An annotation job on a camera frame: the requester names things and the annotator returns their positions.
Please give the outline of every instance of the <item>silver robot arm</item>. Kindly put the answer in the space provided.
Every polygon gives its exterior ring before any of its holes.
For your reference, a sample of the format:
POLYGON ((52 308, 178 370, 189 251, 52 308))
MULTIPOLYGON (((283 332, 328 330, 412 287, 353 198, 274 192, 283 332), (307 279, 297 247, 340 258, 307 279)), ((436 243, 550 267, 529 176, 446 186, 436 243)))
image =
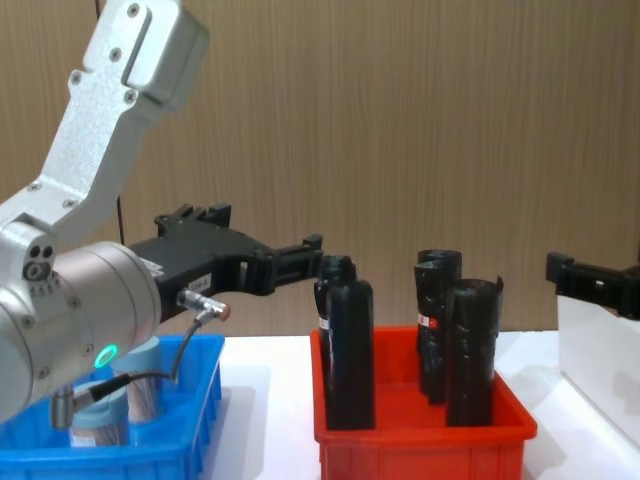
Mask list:
POLYGON ((208 32, 179 0, 109 0, 38 178, 0 205, 0 422, 145 342, 157 287, 112 213, 147 128, 180 108, 208 32))

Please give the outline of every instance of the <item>table surface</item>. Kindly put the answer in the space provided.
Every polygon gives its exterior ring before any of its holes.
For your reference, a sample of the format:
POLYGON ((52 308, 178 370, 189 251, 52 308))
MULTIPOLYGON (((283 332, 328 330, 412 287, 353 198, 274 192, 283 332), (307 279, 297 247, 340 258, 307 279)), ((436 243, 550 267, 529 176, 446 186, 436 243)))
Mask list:
MULTIPOLYGON (((202 480, 319 480, 309 338, 228 338, 221 362, 202 480)), ((501 333, 496 369, 538 422, 524 480, 640 479, 640 449, 561 375, 557 332, 501 333)))

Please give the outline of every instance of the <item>background wall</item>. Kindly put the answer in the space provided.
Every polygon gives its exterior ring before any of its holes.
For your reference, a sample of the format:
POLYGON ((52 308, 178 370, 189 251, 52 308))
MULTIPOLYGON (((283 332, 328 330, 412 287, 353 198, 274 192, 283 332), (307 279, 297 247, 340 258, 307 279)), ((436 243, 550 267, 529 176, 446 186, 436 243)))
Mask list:
MULTIPOLYGON (((3 189, 33 176, 61 116, 95 22, 92 0, 74 2, 0 3, 3 71, 30 73, 2 76, 3 189), (28 132, 20 115, 37 119, 28 132)), ((184 3, 211 45, 187 108, 148 136, 123 194, 128 243, 182 203, 228 201, 232 226, 265 243, 320 232, 326 252, 351 254, 378 323, 414 321, 418 250, 461 249, 466 276, 503 276, 506 329, 555 328, 548 251, 637 260, 635 0, 184 3)), ((316 325, 310 283, 224 298, 227 334, 316 325)))

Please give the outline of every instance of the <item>black cylinder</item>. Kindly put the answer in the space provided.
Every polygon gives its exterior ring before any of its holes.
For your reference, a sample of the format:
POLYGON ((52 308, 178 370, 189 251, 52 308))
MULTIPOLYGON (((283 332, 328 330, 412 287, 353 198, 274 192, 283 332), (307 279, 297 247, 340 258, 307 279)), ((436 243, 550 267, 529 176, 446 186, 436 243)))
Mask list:
POLYGON ((373 290, 365 281, 336 282, 327 297, 331 365, 327 427, 375 427, 373 290))
POLYGON ((502 279, 458 280, 447 301, 447 425, 492 424, 493 365, 500 330, 502 279))
POLYGON ((318 309, 318 333, 322 357, 322 374, 327 378, 329 370, 329 317, 327 316, 327 294, 332 282, 356 279, 356 266, 346 255, 326 255, 320 262, 318 281, 313 285, 313 293, 318 309))
POLYGON ((420 390, 429 403, 442 404, 446 393, 447 323, 449 285, 460 278, 462 254, 453 250, 423 250, 414 267, 418 298, 418 355, 420 390))

